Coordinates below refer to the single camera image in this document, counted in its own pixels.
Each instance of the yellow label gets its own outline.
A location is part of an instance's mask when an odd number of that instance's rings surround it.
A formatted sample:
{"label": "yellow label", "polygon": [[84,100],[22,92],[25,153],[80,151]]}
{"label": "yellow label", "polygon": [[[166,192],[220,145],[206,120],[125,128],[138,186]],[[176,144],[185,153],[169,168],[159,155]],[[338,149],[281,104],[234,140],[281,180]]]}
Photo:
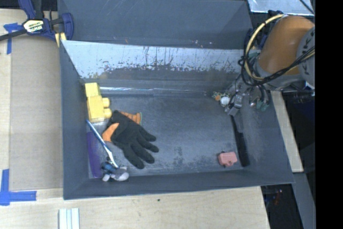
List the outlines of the yellow label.
{"label": "yellow label", "polygon": [[29,20],[24,24],[24,28],[29,33],[34,33],[43,29],[44,22],[42,20]]}

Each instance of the bin floor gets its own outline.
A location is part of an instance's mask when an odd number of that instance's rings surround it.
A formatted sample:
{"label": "bin floor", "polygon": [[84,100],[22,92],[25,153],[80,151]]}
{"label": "bin floor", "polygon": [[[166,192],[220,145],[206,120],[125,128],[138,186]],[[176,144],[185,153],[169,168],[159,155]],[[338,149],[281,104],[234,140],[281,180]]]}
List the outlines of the bin floor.
{"label": "bin floor", "polygon": [[[218,162],[219,153],[234,151],[237,154],[237,147],[229,116],[214,99],[205,95],[103,96],[110,99],[112,110],[141,112],[142,126],[156,136],[153,144],[159,152],[151,152],[155,163],[145,164],[144,169],[135,168],[119,148],[108,143],[117,164],[127,166],[131,176],[242,169],[239,160],[227,168]],[[96,123],[94,126],[102,133],[105,125]],[[101,159],[105,159],[107,155],[100,143],[98,149]]]}

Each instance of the yellow toy block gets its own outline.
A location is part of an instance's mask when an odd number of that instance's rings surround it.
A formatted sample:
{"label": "yellow toy block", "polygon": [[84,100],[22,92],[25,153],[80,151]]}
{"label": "yellow toy block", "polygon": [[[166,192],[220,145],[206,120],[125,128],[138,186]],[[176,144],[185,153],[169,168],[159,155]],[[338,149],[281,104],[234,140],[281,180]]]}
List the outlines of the yellow toy block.
{"label": "yellow toy block", "polygon": [[112,116],[110,100],[103,98],[97,83],[86,83],[87,109],[90,122],[102,122]]}
{"label": "yellow toy block", "polygon": [[93,97],[95,95],[101,95],[100,86],[96,82],[86,83],[85,89],[86,89],[86,97]]}

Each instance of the yellow cable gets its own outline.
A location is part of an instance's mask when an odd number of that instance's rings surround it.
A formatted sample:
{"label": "yellow cable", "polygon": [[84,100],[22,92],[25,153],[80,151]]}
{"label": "yellow cable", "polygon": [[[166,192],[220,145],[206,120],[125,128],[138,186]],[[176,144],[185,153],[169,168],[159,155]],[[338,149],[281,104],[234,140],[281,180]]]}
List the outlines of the yellow cable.
{"label": "yellow cable", "polygon": [[[254,33],[252,34],[252,36],[251,36],[251,38],[250,38],[250,40],[249,40],[249,42],[248,42],[248,44],[247,44],[247,48],[246,48],[246,50],[245,50],[245,56],[246,56],[246,57],[248,57],[248,53],[249,53],[249,51],[250,51],[252,42],[254,41],[255,37],[256,37],[257,34],[258,34],[258,32],[259,32],[264,26],[266,26],[268,23],[270,23],[270,22],[272,22],[272,21],[274,21],[274,20],[276,20],[276,19],[278,19],[278,18],[284,17],[284,16],[285,16],[284,14],[278,14],[278,15],[276,15],[276,16],[273,16],[273,17],[267,19],[265,22],[263,22],[261,25],[259,25],[259,26],[256,28],[256,30],[255,30]],[[245,61],[244,67],[245,67],[245,70],[247,71],[247,74],[248,74],[251,78],[253,78],[253,79],[255,79],[255,80],[263,80],[263,79],[264,79],[263,77],[257,77],[257,76],[253,76],[253,75],[252,75],[252,73],[251,73],[251,71],[250,71],[250,69],[249,69],[249,66],[248,66],[247,61]]]}

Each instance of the black glove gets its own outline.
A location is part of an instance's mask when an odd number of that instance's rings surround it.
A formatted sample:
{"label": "black glove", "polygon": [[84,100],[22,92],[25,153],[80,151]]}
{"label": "black glove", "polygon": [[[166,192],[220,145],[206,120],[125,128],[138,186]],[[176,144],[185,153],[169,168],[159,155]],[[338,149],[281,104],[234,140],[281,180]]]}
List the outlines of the black glove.
{"label": "black glove", "polygon": [[155,153],[159,151],[155,145],[150,143],[151,141],[156,140],[155,136],[150,135],[141,125],[117,110],[113,111],[107,127],[113,123],[119,123],[119,126],[113,132],[111,141],[114,145],[123,150],[123,153],[129,162],[138,169],[144,168],[142,160],[150,164],[155,162],[152,155],[146,151],[146,149]]}

